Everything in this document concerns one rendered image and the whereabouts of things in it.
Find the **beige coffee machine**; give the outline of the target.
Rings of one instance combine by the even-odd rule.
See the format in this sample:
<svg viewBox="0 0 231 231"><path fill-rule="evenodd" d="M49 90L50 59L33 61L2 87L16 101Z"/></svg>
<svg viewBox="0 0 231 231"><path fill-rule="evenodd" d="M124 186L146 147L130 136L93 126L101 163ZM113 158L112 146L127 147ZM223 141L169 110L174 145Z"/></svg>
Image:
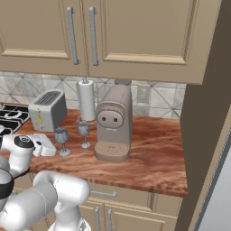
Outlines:
<svg viewBox="0 0 231 231"><path fill-rule="evenodd" d="M129 158L133 131L131 80L117 79L97 105L95 156L104 162Z"/></svg>

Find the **wide beige upper cupboard door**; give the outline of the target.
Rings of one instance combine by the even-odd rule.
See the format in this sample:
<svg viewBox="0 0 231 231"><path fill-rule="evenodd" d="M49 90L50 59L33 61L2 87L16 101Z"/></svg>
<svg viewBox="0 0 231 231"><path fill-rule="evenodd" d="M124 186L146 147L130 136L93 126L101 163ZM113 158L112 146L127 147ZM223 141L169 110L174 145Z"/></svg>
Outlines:
<svg viewBox="0 0 231 231"><path fill-rule="evenodd" d="M201 84L222 0L82 0L91 77ZM92 62L89 7L95 15Z"/></svg>

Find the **white paper towel roll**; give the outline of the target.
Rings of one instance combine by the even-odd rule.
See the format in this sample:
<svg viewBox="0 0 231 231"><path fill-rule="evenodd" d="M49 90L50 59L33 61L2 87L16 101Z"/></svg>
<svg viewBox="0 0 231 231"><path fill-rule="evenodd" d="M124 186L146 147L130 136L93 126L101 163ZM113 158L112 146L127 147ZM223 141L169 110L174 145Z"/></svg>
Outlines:
<svg viewBox="0 0 231 231"><path fill-rule="evenodd" d="M94 82L82 79L77 83L77 91L81 118L86 121L94 120L96 118Z"/></svg>

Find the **beige drawer front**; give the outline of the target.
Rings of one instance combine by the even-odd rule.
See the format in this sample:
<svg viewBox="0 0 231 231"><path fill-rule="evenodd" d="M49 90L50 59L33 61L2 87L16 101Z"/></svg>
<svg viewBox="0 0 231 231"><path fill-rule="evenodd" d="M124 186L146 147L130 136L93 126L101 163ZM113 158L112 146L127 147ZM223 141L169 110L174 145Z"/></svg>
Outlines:
<svg viewBox="0 0 231 231"><path fill-rule="evenodd" d="M108 198L90 194L90 199L101 200L104 203L122 207L137 208L148 211L152 210L153 194L151 192L119 188L96 183L90 183L90 188L95 191L106 193L112 193L114 191L117 192L116 198Z"/></svg>

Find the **black gas hob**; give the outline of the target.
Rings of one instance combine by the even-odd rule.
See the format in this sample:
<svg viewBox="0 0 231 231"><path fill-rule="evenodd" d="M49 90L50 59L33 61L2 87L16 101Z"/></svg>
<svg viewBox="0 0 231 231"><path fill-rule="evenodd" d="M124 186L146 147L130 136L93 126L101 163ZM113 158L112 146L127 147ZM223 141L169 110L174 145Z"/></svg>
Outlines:
<svg viewBox="0 0 231 231"><path fill-rule="evenodd" d="M0 104L0 137L13 134L29 118L27 106Z"/></svg>

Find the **beige lower cupboard door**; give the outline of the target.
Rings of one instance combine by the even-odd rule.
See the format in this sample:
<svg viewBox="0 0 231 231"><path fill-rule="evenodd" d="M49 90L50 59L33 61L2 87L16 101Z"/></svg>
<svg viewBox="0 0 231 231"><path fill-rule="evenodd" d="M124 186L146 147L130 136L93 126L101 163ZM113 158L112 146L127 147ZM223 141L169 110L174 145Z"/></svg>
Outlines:
<svg viewBox="0 0 231 231"><path fill-rule="evenodd" d="M135 209L106 206L112 209L113 231L174 231L177 218Z"/></svg>
<svg viewBox="0 0 231 231"><path fill-rule="evenodd" d="M105 231L104 206L101 203L86 202L84 205L80 205L80 214L90 225L91 231L97 231L95 207L99 207L101 231Z"/></svg>

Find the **grey fridge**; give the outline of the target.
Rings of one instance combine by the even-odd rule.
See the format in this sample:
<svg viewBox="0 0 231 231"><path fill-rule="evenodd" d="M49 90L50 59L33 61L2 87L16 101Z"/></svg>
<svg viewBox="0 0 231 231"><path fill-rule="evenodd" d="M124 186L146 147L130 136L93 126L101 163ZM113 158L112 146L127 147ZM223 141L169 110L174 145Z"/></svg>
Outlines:
<svg viewBox="0 0 231 231"><path fill-rule="evenodd" d="M231 128L193 231L231 231Z"/></svg>

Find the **silver toaster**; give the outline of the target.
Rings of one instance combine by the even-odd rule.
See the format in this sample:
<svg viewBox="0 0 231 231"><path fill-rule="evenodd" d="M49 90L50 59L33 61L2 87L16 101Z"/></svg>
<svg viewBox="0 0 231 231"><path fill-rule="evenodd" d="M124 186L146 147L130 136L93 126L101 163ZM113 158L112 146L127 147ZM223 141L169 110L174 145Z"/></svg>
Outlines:
<svg viewBox="0 0 231 231"><path fill-rule="evenodd" d="M65 94L61 89L47 90L32 101L28 110L35 130L54 132L67 115Z"/></svg>

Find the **grey wine glass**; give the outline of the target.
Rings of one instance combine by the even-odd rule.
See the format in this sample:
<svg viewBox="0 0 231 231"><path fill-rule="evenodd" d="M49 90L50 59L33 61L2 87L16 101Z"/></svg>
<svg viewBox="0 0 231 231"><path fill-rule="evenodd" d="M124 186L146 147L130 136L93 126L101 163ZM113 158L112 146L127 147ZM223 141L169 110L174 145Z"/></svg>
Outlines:
<svg viewBox="0 0 231 231"><path fill-rule="evenodd" d="M82 148L89 148L90 142L87 141L87 136L89 134L90 128L86 121L81 121L78 123L78 132L84 138L84 142L81 144Z"/></svg>
<svg viewBox="0 0 231 231"><path fill-rule="evenodd" d="M69 134L65 128L61 127L55 130L55 140L62 145L60 156L65 157L70 155L70 149L65 146L66 142L69 140Z"/></svg>

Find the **beige wall socket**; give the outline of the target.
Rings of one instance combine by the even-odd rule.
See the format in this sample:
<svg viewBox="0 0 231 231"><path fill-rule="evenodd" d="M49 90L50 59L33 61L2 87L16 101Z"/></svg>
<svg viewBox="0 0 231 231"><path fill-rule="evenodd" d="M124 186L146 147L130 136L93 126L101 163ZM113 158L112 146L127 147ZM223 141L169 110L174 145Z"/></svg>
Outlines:
<svg viewBox="0 0 231 231"><path fill-rule="evenodd" d="M137 102L138 103L149 103L150 99L150 86L138 86L137 87Z"/></svg>

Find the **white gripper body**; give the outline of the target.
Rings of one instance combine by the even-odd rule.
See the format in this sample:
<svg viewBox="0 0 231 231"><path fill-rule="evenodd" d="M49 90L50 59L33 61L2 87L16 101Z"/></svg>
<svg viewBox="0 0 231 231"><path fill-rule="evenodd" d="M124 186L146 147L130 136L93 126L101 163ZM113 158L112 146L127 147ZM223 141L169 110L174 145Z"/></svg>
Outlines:
<svg viewBox="0 0 231 231"><path fill-rule="evenodd" d="M40 156L54 156L56 148L46 134L31 134L30 138L34 144L33 155Z"/></svg>

